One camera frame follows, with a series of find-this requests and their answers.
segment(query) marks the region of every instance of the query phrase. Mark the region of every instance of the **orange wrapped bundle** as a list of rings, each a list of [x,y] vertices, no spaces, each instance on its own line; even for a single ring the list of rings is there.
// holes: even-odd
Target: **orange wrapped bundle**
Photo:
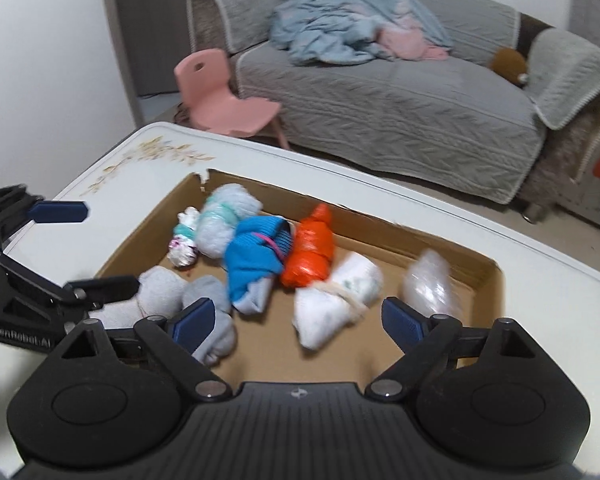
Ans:
[[[329,277],[335,251],[330,224],[331,212],[326,204],[320,204],[311,216],[302,219],[280,276],[284,286],[308,286]]]

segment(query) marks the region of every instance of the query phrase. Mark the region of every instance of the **pink rubber band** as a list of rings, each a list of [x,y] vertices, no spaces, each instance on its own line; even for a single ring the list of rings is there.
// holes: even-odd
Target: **pink rubber band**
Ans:
[[[278,259],[280,260],[280,262],[282,262],[282,263],[285,262],[285,255],[284,255],[284,253],[280,250],[280,248],[278,247],[278,245],[271,238],[269,238],[267,235],[264,235],[262,233],[255,233],[255,232],[253,232],[251,234],[252,235],[256,235],[261,240],[266,241],[266,243],[269,244],[269,246],[271,247],[271,249],[273,249],[273,252],[276,253],[276,256],[278,257]]]

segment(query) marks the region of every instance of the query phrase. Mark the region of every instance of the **pink chair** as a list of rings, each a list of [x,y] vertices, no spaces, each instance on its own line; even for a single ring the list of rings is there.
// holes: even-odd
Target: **pink chair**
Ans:
[[[189,122],[199,130],[231,137],[252,137],[271,123],[280,146],[289,149],[278,112],[280,103],[264,97],[238,99],[229,90],[229,63],[224,51],[194,52],[174,69]]]

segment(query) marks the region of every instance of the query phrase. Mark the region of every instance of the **floor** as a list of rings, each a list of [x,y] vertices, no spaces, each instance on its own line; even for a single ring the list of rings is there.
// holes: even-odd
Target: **floor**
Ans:
[[[154,122],[158,116],[180,102],[180,93],[156,94],[138,98],[142,118],[146,124]]]
[[[259,142],[277,145],[277,142],[270,137],[256,137],[255,139]],[[298,146],[293,146],[293,149],[337,164],[352,166],[340,158],[315,152],[314,150],[307,150]],[[356,167],[356,169],[372,173],[363,168]],[[455,192],[418,179],[386,173],[376,175],[493,220],[600,271],[600,228],[569,214],[561,208],[552,211],[542,222],[532,225],[522,218],[520,214],[522,205],[498,206],[488,200]]]

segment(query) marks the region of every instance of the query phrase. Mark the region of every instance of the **gray door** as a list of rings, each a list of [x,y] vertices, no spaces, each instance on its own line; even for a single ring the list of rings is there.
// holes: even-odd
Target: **gray door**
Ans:
[[[190,53],[185,0],[116,0],[136,95],[175,92],[173,68]]]

